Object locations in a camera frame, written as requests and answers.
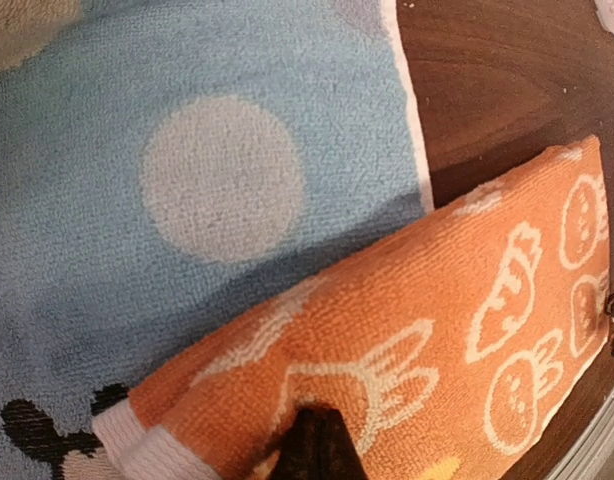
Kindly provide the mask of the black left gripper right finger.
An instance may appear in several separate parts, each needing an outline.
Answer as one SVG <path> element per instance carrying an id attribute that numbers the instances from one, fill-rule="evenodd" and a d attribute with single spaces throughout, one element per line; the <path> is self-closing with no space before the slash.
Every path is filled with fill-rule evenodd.
<path id="1" fill-rule="evenodd" d="M 323 412 L 319 433 L 319 478 L 326 480 L 366 480 L 351 435 L 340 411 Z"/>

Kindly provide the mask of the orange bunny towel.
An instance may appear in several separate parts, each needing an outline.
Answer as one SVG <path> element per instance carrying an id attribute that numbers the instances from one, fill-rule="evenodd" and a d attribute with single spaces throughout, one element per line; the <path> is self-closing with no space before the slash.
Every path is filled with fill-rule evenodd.
<path id="1" fill-rule="evenodd" d="M 249 310 L 93 430 L 128 479 L 267 479 L 330 407 L 372 479 L 497 479 L 602 350 L 608 269 L 590 136 Z"/>

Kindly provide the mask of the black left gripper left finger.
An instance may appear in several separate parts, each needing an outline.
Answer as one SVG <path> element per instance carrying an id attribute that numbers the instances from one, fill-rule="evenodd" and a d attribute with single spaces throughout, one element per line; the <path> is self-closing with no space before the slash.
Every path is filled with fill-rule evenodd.
<path id="1" fill-rule="evenodd" d="M 320 416 L 316 410 L 301 409 L 285 433 L 271 480 L 313 480 L 319 478 L 318 446 Z"/>

